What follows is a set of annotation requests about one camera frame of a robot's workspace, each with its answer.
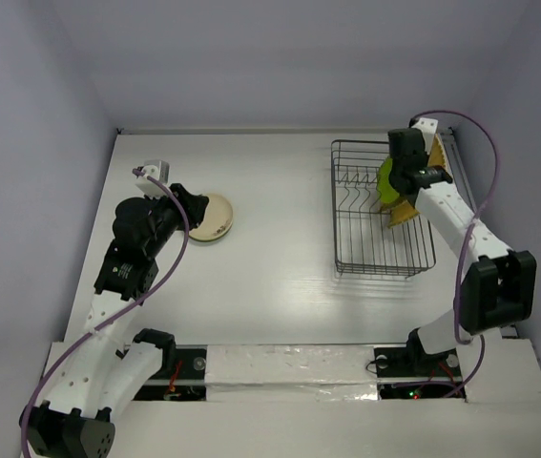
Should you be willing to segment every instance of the wire dish rack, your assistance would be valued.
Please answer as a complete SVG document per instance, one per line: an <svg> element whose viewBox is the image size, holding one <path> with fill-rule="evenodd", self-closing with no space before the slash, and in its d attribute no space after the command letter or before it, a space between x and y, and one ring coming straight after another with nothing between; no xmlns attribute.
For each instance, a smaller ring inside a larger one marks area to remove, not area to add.
<svg viewBox="0 0 541 458"><path fill-rule="evenodd" d="M431 225L422 216L388 228L376 175L386 141L335 140L331 181L336 269L344 274L411 277L435 265Z"/></svg>

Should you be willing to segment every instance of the purple cable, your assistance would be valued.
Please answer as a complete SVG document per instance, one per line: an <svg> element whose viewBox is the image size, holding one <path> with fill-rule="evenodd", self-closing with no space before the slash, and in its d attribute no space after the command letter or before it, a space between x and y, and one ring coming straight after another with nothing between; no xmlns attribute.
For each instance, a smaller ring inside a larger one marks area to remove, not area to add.
<svg viewBox="0 0 541 458"><path fill-rule="evenodd" d="M397 386L399 388L406 388L407 386L418 386L422 388L426 385L454 386L451 382L444 382L442 380L427 380L426 382L399 382L398 384L392 384L392 386Z"/></svg>
<svg viewBox="0 0 541 458"><path fill-rule="evenodd" d="M454 396L455 393L458 393L463 388L465 388L465 385L467 385L469 382L471 382L471 379L478 373L478 370L480 370L480 366L482 365L482 361L484 360L484 354L487 351L487 341L484 339L484 336L480 334L480 356L478 357L478 361L476 363L476 366L473 368L473 370L469 373L469 375L466 377L466 379L458 386L456 386L452 391L442 396L443 398L449 398L451 396Z"/></svg>
<svg viewBox="0 0 541 458"><path fill-rule="evenodd" d="M133 169L133 174L135 174L137 177L143 177L144 173L141 172L138 169ZM145 300L147 300L151 295L153 295L162 285L171 278L175 270L177 269L177 266L183 259L183 255L185 254L185 248L187 247L187 241L189 238L189 232L190 232L190 224L189 220L187 219L187 215L185 214L185 210L181 206L181 204L178 202L177 198L173 196L173 193L162 183L157 181L155 178L147 177L148 180L150 180L155 186L157 186L159 189L161 189L166 196L169 197L169 199L175 204L175 206L178 209L178 212L181 213L181 217L183 218L183 244L181 245L181 250L179 251L177 258L175 259L175 262L173 262L173 265L170 269L168 269L168 272L166 272L166 275L160 279L154 286L150 288L149 291L147 291L145 294L143 294L140 298L138 298L136 301L131 303L130 305L125 306L122 308L119 312L115 313L111 317L109 317L107 320L99 324L94 328L95 331L100 331L104 329L105 327L109 326L116 320L120 319L124 315L126 315L128 312L133 310L138 305L141 305ZM90 337L93 335L92 332L89 332L87 334L84 334L81 336L77 341L71 345L67 351L65 351L60 358L56 360L54 364L52 364L52 367L48 369L48 371L45 373L45 375L41 378L39 381L39 385L34 389L32 392L31 398L29 400L29 403L26 405L26 408L24 409L24 413L22 414L22 426L20 431L20 446L22 448L22 453L24 454L24 458L32 458L31 451L29 450L28 445L28 436L29 436L29 420L31 419L31 412L32 408L34 407L34 403L36 402L37 398L39 397L39 393L43 389L43 387L47 384L49 379L52 377L53 373L60 367L62 363L65 362L67 358L69 358L75 350L81 346L83 343L85 343Z"/></svg>

